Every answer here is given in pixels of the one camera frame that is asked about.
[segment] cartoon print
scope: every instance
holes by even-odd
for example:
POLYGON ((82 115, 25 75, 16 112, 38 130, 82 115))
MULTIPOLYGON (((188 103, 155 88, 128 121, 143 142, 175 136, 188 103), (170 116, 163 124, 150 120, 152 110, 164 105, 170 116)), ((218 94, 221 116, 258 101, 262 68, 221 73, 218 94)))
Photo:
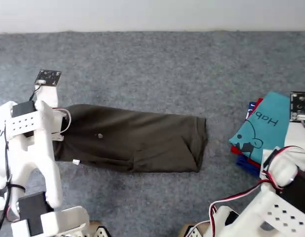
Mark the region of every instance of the cartoon print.
POLYGON ((255 128, 248 120, 245 121, 235 137, 237 139, 237 141, 235 141, 235 146, 242 153, 249 153, 247 156, 249 158, 251 158, 253 152, 263 146, 263 141, 256 137, 255 128))

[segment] folded t-shirt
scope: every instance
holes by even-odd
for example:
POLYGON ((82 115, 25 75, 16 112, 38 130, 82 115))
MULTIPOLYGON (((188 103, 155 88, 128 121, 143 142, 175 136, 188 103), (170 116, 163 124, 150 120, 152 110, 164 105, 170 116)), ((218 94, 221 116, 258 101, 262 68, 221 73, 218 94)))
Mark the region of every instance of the folded t-shirt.
POLYGON ((270 92, 229 140, 245 156, 261 164, 263 149, 283 147, 289 124, 290 100, 270 92))

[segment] white tag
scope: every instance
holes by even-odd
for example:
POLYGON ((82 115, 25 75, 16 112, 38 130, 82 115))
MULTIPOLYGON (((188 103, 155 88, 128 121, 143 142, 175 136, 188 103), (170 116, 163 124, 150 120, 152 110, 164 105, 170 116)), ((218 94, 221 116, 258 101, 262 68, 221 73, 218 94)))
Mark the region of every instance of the white tag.
POLYGON ((80 164, 80 160, 79 159, 73 159, 72 163, 76 164, 76 165, 79 165, 80 164))

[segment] red cloth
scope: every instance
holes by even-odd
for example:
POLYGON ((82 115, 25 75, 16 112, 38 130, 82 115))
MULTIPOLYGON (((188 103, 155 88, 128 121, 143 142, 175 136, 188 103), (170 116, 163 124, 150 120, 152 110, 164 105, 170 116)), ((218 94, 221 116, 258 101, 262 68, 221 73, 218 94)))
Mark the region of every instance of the red cloth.
MULTIPOLYGON (((251 111, 251 113, 249 114, 249 117, 251 116, 251 114, 257 109, 257 107, 259 106, 259 104, 262 102, 263 98, 259 98, 258 101, 256 102, 256 106, 253 108, 253 110, 251 111)), ((236 148, 235 146, 231 146, 230 151, 236 155, 242 155, 242 152, 240 150, 238 150, 238 148, 236 148)))

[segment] stack of folded clothes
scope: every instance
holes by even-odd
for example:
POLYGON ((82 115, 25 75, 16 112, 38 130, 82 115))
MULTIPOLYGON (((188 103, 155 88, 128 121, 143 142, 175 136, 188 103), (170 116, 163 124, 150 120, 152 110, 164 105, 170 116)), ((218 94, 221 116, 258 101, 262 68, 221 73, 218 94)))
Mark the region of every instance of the stack of folded clothes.
POLYGON ((250 102, 246 120, 229 140, 237 165, 259 176, 263 149, 283 147, 289 124, 288 97, 270 92, 257 102, 250 102))

